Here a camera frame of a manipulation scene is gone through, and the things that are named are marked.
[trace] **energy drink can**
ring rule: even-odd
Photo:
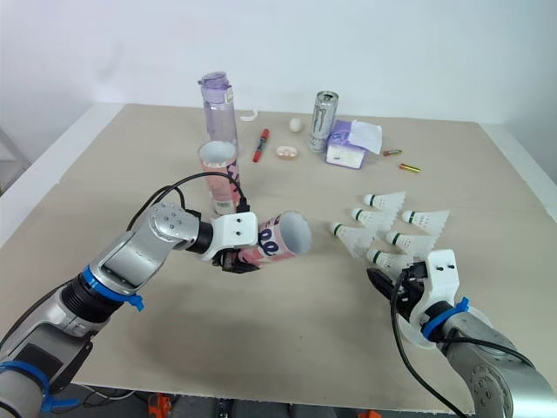
[[[309,138],[310,150],[313,152],[327,150],[327,139],[334,124],[338,104],[339,95],[337,93],[333,91],[317,93],[313,109],[312,132]]]

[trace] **plastic water bottle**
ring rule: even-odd
[[[238,152],[238,134],[234,117],[232,86],[222,71],[205,74],[201,85],[207,132],[211,141],[230,142]]]

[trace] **black wire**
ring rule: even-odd
[[[209,177],[209,176],[219,176],[219,177],[225,177],[227,178],[231,183],[233,183],[236,188],[238,189],[238,193],[240,193],[240,198],[241,199],[245,199],[245,195],[244,192],[242,192],[242,189],[240,187],[239,182],[231,175],[229,174],[224,174],[223,172],[198,172],[197,174],[193,174],[189,177],[186,177],[184,179],[181,179],[179,181],[177,181],[176,183],[174,183],[173,185],[169,186],[169,188],[163,192],[163,194],[161,194],[156,200],[155,203],[160,202],[162,199],[164,199],[164,197],[170,193],[173,189],[175,189],[176,187],[181,186],[183,183],[187,183],[188,181],[194,180],[194,179],[199,179],[201,177]]]
[[[501,346],[501,344],[496,344],[491,341],[478,340],[476,338],[468,338],[468,337],[454,337],[454,338],[443,338],[440,342],[445,342],[450,344],[453,344],[454,342],[466,342],[470,344],[475,344],[476,346],[494,348],[496,350],[502,351],[503,353],[510,354],[521,361],[524,361],[531,368],[536,368],[534,367],[534,364],[524,354],[521,354],[518,351],[515,351],[511,348],[507,348],[505,346]]]
[[[139,209],[135,215],[133,215],[133,218],[131,218],[130,223],[128,224],[128,227],[125,229],[126,231],[130,231],[133,227],[133,224],[136,223],[136,221],[138,220],[138,218],[141,216],[141,214],[145,211],[145,209],[147,209],[147,207],[149,207],[149,205],[151,204],[151,202],[162,192],[164,192],[165,190],[167,190],[170,186],[166,185],[164,187],[161,187],[160,189],[158,189],[156,192],[154,192],[150,198],[147,199],[147,201],[143,204],[143,206],[141,206],[141,209]],[[178,189],[177,187],[175,187],[173,190],[176,191],[176,193],[178,194],[178,196],[180,197],[180,207],[182,207],[182,209],[185,210],[185,197],[184,194],[182,193],[182,191],[180,189]]]
[[[90,394],[88,394],[87,396],[85,396],[85,399],[83,399],[83,401],[81,403],[79,403],[78,405],[71,407],[71,408],[64,408],[60,411],[50,411],[52,414],[56,414],[56,415],[63,415],[63,414],[67,414],[70,411],[74,411],[78,408],[81,408],[94,394],[96,394],[97,392],[91,392]]]
[[[445,398],[442,394],[437,392],[434,388],[432,388],[419,374],[418,372],[412,367],[408,357],[406,356],[406,352],[404,347],[402,346],[402,340],[400,338],[400,330],[399,330],[399,322],[397,320],[397,301],[399,298],[399,290],[400,286],[402,285],[402,280],[406,277],[407,271],[403,271],[399,278],[397,279],[396,284],[394,285],[393,294],[391,294],[391,325],[393,326],[393,333],[394,333],[394,340],[397,343],[397,349],[399,350],[400,358],[402,362],[410,372],[410,374],[418,381],[418,383],[423,386],[425,389],[429,391],[430,394],[435,396],[441,403],[451,409],[457,416],[460,418],[467,418],[466,415],[460,411],[457,407],[455,407],[447,398]]]
[[[95,394],[103,394],[104,396],[109,396],[109,397],[114,397],[117,395],[117,391],[120,389],[114,389],[112,391],[112,394],[106,394],[104,392],[101,392],[100,390],[94,390],[92,392],[90,392],[87,396],[85,396],[85,398],[83,399],[83,401],[81,401],[78,405],[70,407],[70,408],[64,408],[64,407],[60,407],[61,410],[59,411],[51,411],[52,414],[55,415],[62,415],[62,414],[67,414],[70,411],[76,410],[80,407],[83,408],[98,408],[98,407],[104,407],[106,405],[110,405],[111,403],[115,402],[115,401],[122,401],[120,399],[108,399],[108,398],[103,398],[101,401],[97,402],[97,403],[91,403],[89,402],[89,399],[91,397],[93,397]],[[130,394],[131,392],[134,392],[133,390],[129,390],[128,393],[123,393],[123,394],[119,394],[119,396],[126,396],[127,394]]]

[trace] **white shuttlecock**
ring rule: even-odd
[[[368,206],[377,207],[385,212],[398,212],[404,204],[406,192],[391,194],[367,194],[364,203]]]
[[[445,226],[446,219],[449,217],[451,211],[437,211],[437,212],[414,212],[404,211],[402,213],[402,220],[409,224],[416,225],[423,229],[430,235],[439,237]]]
[[[412,265],[414,258],[411,255],[385,253],[379,250],[369,250],[367,259],[379,266],[392,280],[396,280],[403,268]]]
[[[375,234],[377,231],[390,231],[396,217],[396,212],[368,212],[359,208],[352,209],[352,219],[375,231]]]
[[[386,235],[389,244],[397,246],[408,255],[426,259],[427,255],[433,250],[437,237],[429,235],[403,235],[398,231],[390,231]]]
[[[331,224],[331,233],[342,241],[355,259],[364,257],[373,241],[373,231],[367,228],[352,228],[334,223]]]

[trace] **blue cable tie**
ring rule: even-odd
[[[84,279],[85,281],[91,286],[91,288],[95,289],[95,291],[101,293],[105,298],[110,300],[114,300],[116,302],[128,302],[133,307],[136,307],[139,312],[143,310],[145,307],[143,304],[143,298],[138,294],[133,294],[131,296],[127,296],[125,294],[120,294],[111,291],[108,287],[103,285],[91,272],[89,266],[84,269]]]
[[[0,364],[0,373],[5,370],[18,371],[23,370],[36,377],[40,382],[43,390],[43,405],[41,411],[50,412],[53,408],[68,408],[79,405],[79,399],[56,399],[50,394],[49,379],[42,370],[36,368],[32,364],[25,361],[6,361]]]
[[[448,320],[453,315],[460,314],[461,312],[467,312],[468,309],[470,308],[468,306],[469,301],[470,300],[468,300],[468,298],[462,298],[462,300],[459,303],[457,303],[453,309],[449,309],[448,311],[440,313],[435,318],[428,321],[426,326],[424,327],[424,330],[421,333],[424,335],[424,337],[426,337],[429,340],[429,336],[431,335],[433,330],[436,327],[438,327],[440,324]]]

